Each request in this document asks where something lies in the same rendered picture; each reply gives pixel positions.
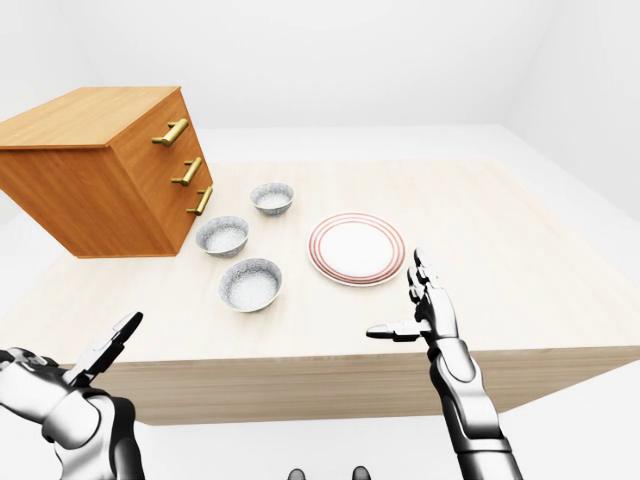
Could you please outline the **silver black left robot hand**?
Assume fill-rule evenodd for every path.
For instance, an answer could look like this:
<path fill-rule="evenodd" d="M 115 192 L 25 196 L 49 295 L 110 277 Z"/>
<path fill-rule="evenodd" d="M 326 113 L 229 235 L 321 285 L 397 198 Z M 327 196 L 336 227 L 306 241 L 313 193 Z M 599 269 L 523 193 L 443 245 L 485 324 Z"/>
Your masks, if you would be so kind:
<path fill-rule="evenodd" d="M 124 350 L 142 318 L 140 312 L 123 318 L 70 369 L 22 348 L 0 350 L 0 406 L 40 424 L 49 441 L 82 447 L 100 424 L 99 410 L 85 398 L 87 387 Z"/>

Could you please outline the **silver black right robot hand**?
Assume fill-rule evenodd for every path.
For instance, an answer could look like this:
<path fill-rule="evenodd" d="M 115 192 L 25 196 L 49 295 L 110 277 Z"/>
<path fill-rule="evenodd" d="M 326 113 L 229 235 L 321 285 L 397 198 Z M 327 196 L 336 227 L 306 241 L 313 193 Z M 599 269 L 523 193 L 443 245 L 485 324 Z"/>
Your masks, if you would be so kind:
<path fill-rule="evenodd" d="M 413 254 L 415 265 L 407 269 L 409 297 L 415 304 L 414 319 L 370 327 L 366 336 L 413 342 L 424 338 L 429 345 L 444 338 L 458 338 L 453 303 L 442 286 L 433 264 L 422 248 Z"/>

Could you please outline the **white plate with red rings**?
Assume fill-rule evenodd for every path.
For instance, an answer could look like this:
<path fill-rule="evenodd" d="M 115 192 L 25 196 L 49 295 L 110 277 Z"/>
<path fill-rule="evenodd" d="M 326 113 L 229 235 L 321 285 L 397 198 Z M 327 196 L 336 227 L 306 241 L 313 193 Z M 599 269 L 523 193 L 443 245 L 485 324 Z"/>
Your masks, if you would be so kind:
<path fill-rule="evenodd" d="M 313 228 L 307 254 L 327 278 L 365 287 L 396 276 L 404 263 L 406 246 L 399 231 L 382 218 L 344 212 L 323 219 Z"/>

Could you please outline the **grey patterned bowl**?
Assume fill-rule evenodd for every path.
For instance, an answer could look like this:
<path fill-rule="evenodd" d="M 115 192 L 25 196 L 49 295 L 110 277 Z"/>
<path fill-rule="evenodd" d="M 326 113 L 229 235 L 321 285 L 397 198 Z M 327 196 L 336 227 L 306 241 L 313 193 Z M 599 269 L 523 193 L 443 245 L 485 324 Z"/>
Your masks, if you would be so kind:
<path fill-rule="evenodd" d="M 281 287 L 282 272 L 274 262 L 250 258 L 235 263 L 223 274 L 218 293 L 227 307 L 251 313 L 273 303 Z"/>
<path fill-rule="evenodd" d="M 294 198 L 294 189 L 284 183 L 271 182 L 256 187 L 250 201 L 262 214 L 277 216 L 286 212 Z"/>
<path fill-rule="evenodd" d="M 196 244 L 207 254 L 229 258 L 246 245 L 249 224 L 237 216 L 221 216 L 204 223 L 196 233 Z"/>

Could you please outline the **wooden cabinet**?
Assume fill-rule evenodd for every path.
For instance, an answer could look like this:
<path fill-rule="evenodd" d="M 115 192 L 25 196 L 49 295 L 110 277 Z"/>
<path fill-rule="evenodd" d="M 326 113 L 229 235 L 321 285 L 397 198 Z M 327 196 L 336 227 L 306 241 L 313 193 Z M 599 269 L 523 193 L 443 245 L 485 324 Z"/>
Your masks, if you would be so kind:
<path fill-rule="evenodd" d="M 174 256 L 111 142 L 177 89 L 83 87 L 0 122 L 0 190 L 78 258 Z"/>

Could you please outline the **wooden drawer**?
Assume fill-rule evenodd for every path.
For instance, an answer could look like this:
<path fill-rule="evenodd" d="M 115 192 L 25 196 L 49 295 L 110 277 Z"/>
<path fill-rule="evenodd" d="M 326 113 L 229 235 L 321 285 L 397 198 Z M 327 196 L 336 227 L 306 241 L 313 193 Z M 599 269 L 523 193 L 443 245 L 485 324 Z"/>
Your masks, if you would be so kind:
<path fill-rule="evenodd" d="M 190 185 L 172 183 L 172 178 L 181 177 L 188 169 L 184 162 L 196 157 L 201 157 L 203 162 Z M 169 154 L 154 173 L 150 190 L 151 206 L 169 241 L 172 255 L 180 251 L 197 217 L 187 213 L 186 209 L 195 207 L 200 200 L 197 191 L 210 185 L 213 186 L 213 180 L 202 153 Z"/>
<path fill-rule="evenodd" d="M 153 138 L 163 138 L 171 130 L 170 122 L 178 123 L 182 119 L 186 119 L 188 125 L 172 145 L 152 142 Z M 111 147 L 136 183 L 170 184 L 173 177 L 181 176 L 186 170 L 184 162 L 199 155 L 181 91 L 175 90 L 117 135 Z"/>
<path fill-rule="evenodd" d="M 189 224 L 211 189 L 204 154 L 189 116 L 150 118 L 121 145 L 127 168 L 162 225 Z"/>

